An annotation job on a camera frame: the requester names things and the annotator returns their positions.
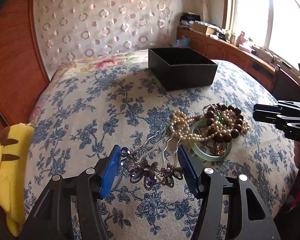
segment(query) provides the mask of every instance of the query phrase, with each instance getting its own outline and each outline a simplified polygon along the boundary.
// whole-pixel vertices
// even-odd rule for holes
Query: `floral bedspread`
[[[203,106],[222,102],[242,110],[250,131],[233,140],[223,162],[203,161],[204,165],[228,176],[246,174],[274,217],[297,174],[293,142],[273,125],[255,122],[252,111],[254,104],[273,104],[275,99],[240,68],[217,60],[211,86],[167,92],[147,68],[147,55],[143,50],[76,60],[60,67],[30,120],[35,132],[26,167],[26,213],[53,175],[76,176],[108,156],[115,144],[141,145],[155,131],[164,132],[174,110],[199,114]],[[161,132],[141,153],[152,148]],[[167,138],[168,133],[148,157],[150,163],[161,164]],[[175,144],[173,139],[164,153],[167,162],[173,162]],[[156,186],[146,191],[142,182],[131,184],[128,172],[120,167],[100,210],[111,239],[187,239],[194,231],[201,203],[189,193],[185,180],[175,180],[174,188]],[[75,239],[81,239],[75,197],[72,204]],[[225,196],[218,239],[225,236],[227,213]]]

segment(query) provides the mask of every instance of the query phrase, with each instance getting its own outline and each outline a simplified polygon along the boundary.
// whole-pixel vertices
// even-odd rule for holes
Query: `jade bangle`
[[[200,120],[198,122],[195,122],[190,128],[190,133],[194,133],[194,130],[196,128],[198,128],[199,126],[206,127],[205,120]],[[225,154],[223,154],[221,156],[212,156],[212,155],[206,154],[203,151],[201,151],[194,141],[191,140],[191,141],[189,141],[189,143],[190,143],[190,146],[191,146],[192,150],[194,151],[194,153],[197,154],[201,159],[204,159],[208,162],[222,161],[229,155],[229,153],[231,151],[231,146],[232,146],[232,143],[229,142],[229,143],[227,143],[227,148],[226,148]]]

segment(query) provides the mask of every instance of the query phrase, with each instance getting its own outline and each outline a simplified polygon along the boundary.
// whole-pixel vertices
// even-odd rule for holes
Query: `black box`
[[[209,86],[218,65],[189,48],[148,50],[148,67],[167,91]]]

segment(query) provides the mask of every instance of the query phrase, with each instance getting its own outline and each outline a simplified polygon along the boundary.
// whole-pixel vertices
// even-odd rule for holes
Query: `yellow cushion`
[[[18,236],[25,222],[23,206],[26,161],[34,128],[17,124],[6,127],[0,138],[0,206],[7,225]]]

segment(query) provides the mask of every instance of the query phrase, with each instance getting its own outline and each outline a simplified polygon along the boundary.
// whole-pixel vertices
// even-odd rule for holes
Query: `purple crystal hairpin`
[[[161,152],[162,168],[160,170],[159,170],[159,162],[153,162],[151,165],[149,165],[146,156],[156,149],[158,143],[160,143],[162,139],[157,141],[154,147],[150,151],[142,154],[138,158],[137,150],[145,146],[148,143],[148,141],[155,136],[157,132],[159,132],[159,130],[156,131],[153,134],[153,136],[149,137],[144,144],[142,144],[136,149],[123,147],[121,149],[121,154],[120,154],[121,157],[125,157],[125,159],[121,160],[120,164],[121,166],[123,166],[129,171],[130,182],[138,183],[139,181],[141,181],[142,178],[144,178],[143,185],[146,190],[150,190],[153,186],[157,184],[172,188],[174,187],[173,178],[176,178],[178,180],[183,179],[183,171],[180,167],[177,167],[177,160],[176,160],[178,144],[181,141],[181,138],[179,138],[179,141],[176,143],[176,150],[173,153],[174,165],[168,163],[166,166],[165,157],[163,154],[165,150],[168,148],[168,143],[173,138],[175,133],[171,134],[171,137],[169,138],[169,140],[167,140],[167,145],[165,149]]]

